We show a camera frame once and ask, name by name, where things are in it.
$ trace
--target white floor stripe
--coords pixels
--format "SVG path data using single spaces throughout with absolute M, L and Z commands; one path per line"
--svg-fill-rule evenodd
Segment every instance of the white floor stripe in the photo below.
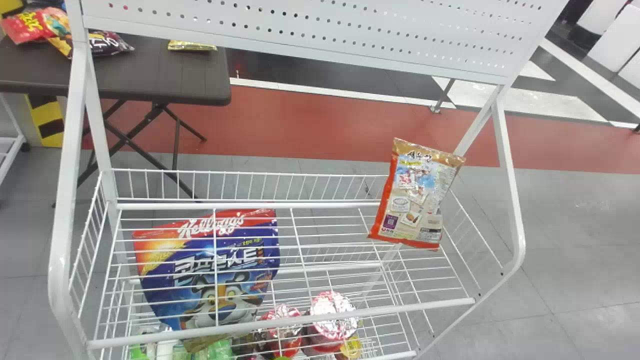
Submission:
M 573 56 L 567 54 L 564 50 L 562 50 L 546 38 L 542 39 L 542 43 L 540 44 L 540 46 L 542 46 L 544 50 L 548 51 L 551 55 L 555 56 L 565 65 L 569 66 L 575 72 L 580 74 L 580 76 L 593 84 L 593 86 L 597 87 L 598 89 L 600 89 L 600 91 L 607 94 L 607 96 L 609 96 L 611 99 L 622 105 L 625 109 L 633 114 L 640 114 L 640 102 L 638 100 L 635 100 L 633 97 L 631 97 L 631 95 L 620 90 L 616 85 L 610 83 L 597 72 L 591 70 L 587 65 L 581 63 Z
M 533 63 L 533 61 L 527 61 L 520 71 L 520 76 L 527 76 L 528 78 L 536 78 L 542 80 L 555 81 L 556 79 L 552 78 L 551 75 L 547 74 L 546 71 L 542 70 L 539 66 Z
M 627 129 L 635 129 L 638 124 L 629 124 L 628 122 L 609 121 L 613 126 L 626 127 Z
M 441 88 L 444 88 L 449 81 L 449 79 L 438 77 L 433 79 Z M 449 98 L 458 106 L 481 108 L 494 88 L 495 85 L 459 80 L 453 84 L 451 91 L 449 91 Z M 504 109 L 519 113 L 607 122 L 607 119 L 575 96 L 517 88 L 510 88 L 507 92 L 504 98 Z
M 292 84 L 283 84 L 283 83 L 272 83 L 269 81 L 259 81 L 259 80 L 251 80 L 251 79 L 239 79 L 239 78 L 229 78 L 231 85 L 240 85 L 240 86 L 250 86 L 253 88 L 265 88 L 272 90 L 282 90 L 282 91 L 293 91 L 293 92 L 305 92 L 308 94 L 319 94 L 319 95 L 329 95 L 329 96 L 339 96 L 339 97 L 349 97 L 352 99 L 363 99 L 363 100 L 373 100 L 373 101 L 384 101 L 384 102 L 398 102 L 400 104 L 415 104 L 415 105 L 424 105 L 431 106 L 436 103 L 433 100 L 426 99 L 416 99 L 413 97 L 403 97 L 403 96 L 391 96 L 391 95 L 380 95 L 380 94 L 372 94 L 367 92 L 356 92 L 356 91 L 347 91 L 347 90 L 336 90 L 329 88 L 319 88 L 315 86 L 303 86 L 303 85 L 292 85 Z M 443 102 L 442 107 L 446 109 L 455 109 L 455 105 L 451 102 Z

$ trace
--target perforated white panel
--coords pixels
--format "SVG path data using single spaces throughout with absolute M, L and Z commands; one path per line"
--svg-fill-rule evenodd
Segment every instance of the perforated white panel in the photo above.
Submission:
M 567 0 L 84 0 L 88 28 L 488 83 L 516 74 Z

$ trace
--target table top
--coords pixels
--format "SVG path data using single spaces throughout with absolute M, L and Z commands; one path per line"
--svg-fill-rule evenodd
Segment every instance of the table top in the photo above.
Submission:
M 231 101 L 227 56 L 169 51 L 168 40 L 121 35 L 131 53 L 94 57 L 101 98 L 224 106 Z M 66 96 L 71 60 L 49 43 L 0 42 L 0 92 Z

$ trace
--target red floor stripe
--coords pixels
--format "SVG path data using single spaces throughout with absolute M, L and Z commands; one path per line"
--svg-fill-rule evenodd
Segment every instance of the red floor stripe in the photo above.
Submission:
M 436 115 L 424 106 L 244 86 L 232 91 L 231 105 L 224 108 L 171 105 L 209 139 L 200 142 L 182 130 L 180 152 L 388 161 L 394 136 L 453 151 L 476 115 L 447 109 Z M 149 106 L 128 102 L 110 121 L 128 130 Z M 628 129 L 529 117 L 507 117 L 507 122 L 518 168 L 640 174 L 640 135 Z M 174 127 L 161 115 L 135 141 L 150 152 L 172 152 Z M 115 140 L 109 136 L 110 143 Z M 88 138 L 84 146 L 91 146 Z M 490 121 L 467 159 L 467 165 L 498 165 Z

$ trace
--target silver foil lid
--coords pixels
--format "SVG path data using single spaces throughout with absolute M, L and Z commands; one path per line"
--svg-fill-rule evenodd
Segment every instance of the silver foil lid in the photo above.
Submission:
M 261 320 L 272 320 L 272 319 L 283 319 L 283 318 L 294 318 L 297 316 L 301 316 L 302 314 L 295 307 L 289 306 L 287 304 L 280 304 L 276 306 L 274 310 L 269 310 L 266 314 L 262 315 Z M 289 338 L 291 336 L 295 336 L 300 333 L 302 329 L 301 325 L 290 325 L 279 328 L 270 328 L 268 329 L 269 335 L 277 339 L 280 337 Z
M 309 313 L 311 315 L 345 313 L 356 308 L 351 301 L 341 293 L 325 291 L 311 301 Z M 351 337 L 358 328 L 358 318 L 327 320 L 315 322 L 313 326 L 318 334 L 330 340 L 345 340 Z

